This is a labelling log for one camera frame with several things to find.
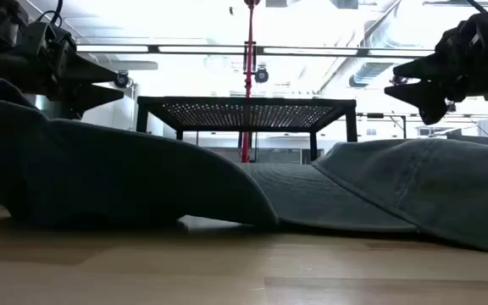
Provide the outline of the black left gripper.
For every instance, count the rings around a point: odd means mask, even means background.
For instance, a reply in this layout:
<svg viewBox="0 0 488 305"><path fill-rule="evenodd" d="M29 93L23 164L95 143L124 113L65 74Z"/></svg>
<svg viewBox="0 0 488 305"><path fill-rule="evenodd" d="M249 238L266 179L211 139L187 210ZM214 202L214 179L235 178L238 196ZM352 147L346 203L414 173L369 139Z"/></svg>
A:
<svg viewBox="0 0 488 305"><path fill-rule="evenodd" d="M17 80L18 88L47 96L50 118L81 119L85 111L124 96L113 88L73 83L110 82L118 74L73 54L76 44L71 33L55 24L37 21L27 25L14 51L27 62Z"/></svg>

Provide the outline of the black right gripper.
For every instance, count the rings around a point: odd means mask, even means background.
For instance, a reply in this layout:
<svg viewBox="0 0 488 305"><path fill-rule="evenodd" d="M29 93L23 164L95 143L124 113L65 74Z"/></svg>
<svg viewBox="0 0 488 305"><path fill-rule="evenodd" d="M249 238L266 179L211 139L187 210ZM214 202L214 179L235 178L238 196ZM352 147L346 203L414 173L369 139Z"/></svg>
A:
<svg viewBox="0 0 488 305"><path fill-rule="evenodd" d="M417 108L425 125L436 124L446 115L446 100L482 96L488 101L488 11L472 14L446 30L436 52L393 69L395 76L422 81L384 89L386 95ZM424 81L445 78L450 86Z"/></svg>

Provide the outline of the dark grey baseball cap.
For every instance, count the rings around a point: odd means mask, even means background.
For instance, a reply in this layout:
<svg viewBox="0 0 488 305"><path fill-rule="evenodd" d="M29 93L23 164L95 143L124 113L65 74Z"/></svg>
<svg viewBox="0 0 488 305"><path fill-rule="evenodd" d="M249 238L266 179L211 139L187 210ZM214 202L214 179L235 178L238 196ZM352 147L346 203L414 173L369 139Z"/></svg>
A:
<svg viewBox="0 0 488 305"><path fill-rule="evenodd" d="M236 164L183 141L51 119L0 79L0 204L43 228L156 226L185 216L274 227Z"/></svg>

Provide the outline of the grey ceiling panel lamp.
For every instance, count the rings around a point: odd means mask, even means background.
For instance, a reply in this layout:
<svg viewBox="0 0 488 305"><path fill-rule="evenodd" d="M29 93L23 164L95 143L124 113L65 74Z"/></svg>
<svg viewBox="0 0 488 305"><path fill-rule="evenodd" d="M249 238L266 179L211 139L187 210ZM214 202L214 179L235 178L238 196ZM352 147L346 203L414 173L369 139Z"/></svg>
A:
<svg viewBox="0 0 488 305"><path fill-rule="evenodd" d="M111 70L157 70L158 64L153 61L98 61L94 62Z"/></svg>

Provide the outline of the black computer monitor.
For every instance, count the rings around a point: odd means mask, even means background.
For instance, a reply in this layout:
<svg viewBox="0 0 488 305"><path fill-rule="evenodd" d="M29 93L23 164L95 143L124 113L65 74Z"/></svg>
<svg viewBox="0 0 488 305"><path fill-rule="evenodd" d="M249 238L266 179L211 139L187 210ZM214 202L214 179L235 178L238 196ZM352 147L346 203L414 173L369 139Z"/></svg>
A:
<svg viewBox="0 0 488 305"><path fill-rule="evenodd" d="M446 135L446 138L448 140L467 141L467 142L478 143L478 144L488 146L488 137L487 136L465 136L465 135L461 135L461 134L448 133Z"/></svg>

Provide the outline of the long ceiling light bar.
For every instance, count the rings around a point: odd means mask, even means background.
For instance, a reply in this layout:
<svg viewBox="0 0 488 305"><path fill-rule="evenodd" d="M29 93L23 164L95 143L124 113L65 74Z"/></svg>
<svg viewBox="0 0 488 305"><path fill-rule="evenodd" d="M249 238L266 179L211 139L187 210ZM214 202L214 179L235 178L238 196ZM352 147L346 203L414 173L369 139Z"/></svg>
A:
<svg viewBox="0 0 488 305"><path fill-rule="evenodd" d="M243 55L244 45L140 45L140 44L82 44L80 53L151 53L166 55ZM422 58L431 49L368 48L368 47L282 47L253 45L258 56L293 57L354 57L354 58Z"/></svg>

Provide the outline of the black perforated metal stand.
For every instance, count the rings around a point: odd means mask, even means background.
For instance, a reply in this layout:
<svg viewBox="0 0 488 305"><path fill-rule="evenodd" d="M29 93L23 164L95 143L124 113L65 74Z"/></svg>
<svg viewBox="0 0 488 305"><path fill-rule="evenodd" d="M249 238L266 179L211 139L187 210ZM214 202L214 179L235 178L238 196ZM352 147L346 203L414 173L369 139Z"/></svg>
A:
<svg viewBox="0 0 488 305"><path fill-rule="evenodd" d="M176 132L296 132L309 135L310 158L318 158L317 134L343 117L348 142L358 140L353 99L289 99L267 97L145 97L137 98L136 130L145 133L148 115Z"/></svg>

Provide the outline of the black pole clamp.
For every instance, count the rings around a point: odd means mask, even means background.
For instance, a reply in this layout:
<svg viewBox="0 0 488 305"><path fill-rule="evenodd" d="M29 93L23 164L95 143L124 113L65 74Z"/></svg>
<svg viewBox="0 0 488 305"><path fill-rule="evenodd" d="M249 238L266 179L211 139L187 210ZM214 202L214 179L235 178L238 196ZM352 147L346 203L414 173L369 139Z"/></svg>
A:
<svg viewBox="0 0 488 305"><path fill-rule="evenodd" d="M244 52L243 52L243 71L246 74L248 71L251 74L255 73L256 70L256 56L257 51L257 43L255 41L247 41L245 42Z"/></svg>

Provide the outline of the red pole stand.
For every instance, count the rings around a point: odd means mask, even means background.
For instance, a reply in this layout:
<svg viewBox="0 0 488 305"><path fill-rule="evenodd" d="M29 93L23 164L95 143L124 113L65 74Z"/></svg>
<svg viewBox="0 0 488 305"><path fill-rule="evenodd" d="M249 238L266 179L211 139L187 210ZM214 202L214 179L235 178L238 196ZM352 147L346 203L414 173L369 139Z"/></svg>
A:
<svg viewBox="0 0 488 305"><path fill-rule="evenodd" d="M246 47L246 79L245 79L245 89L246 89L246 100L248 101L252 95L252 63L253 63L253 15L255 7L261 2L261 0L244 0L245 4L249 8L249 19L248 19L248 38ZM241 151L241 161L247 163L249 161L250 154L250 132L244 131L242 133L242 151Z"/></svg>

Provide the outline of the silver ceiling air duct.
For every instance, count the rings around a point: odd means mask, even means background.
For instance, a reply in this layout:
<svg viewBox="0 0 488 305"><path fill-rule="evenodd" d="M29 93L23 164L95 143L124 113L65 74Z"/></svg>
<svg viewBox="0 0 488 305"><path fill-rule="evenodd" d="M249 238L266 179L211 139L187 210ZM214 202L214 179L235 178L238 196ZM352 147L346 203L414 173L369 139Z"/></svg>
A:
<svg viewBox="0 0 488 305"><path fill-rule="evenodd" d="M426 49L426 33L419 27L425 20L430 0L355 0L359 24L352 35L338 42L339 47L357 47L355 57L333 58L314 89L325 94L335 87L368 86L374 78L389 69L395 59L375 58L375 49L394 53L396 49Z"/></svg>

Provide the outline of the black metal frame rack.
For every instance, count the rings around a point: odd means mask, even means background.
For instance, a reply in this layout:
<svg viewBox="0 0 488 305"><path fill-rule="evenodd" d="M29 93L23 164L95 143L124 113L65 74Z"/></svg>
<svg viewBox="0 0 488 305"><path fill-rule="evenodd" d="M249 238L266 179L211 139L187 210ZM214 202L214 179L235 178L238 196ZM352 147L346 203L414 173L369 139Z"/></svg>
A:
<svg viewBox="0 0 488 305"><path fill-rule="evenodd" d="M391 122L394 128L398 128L401 134L390 133L391 138L408 138L408 117L404 114L383 114L383 113L357 113L358 121L366 122Z"/></svg>

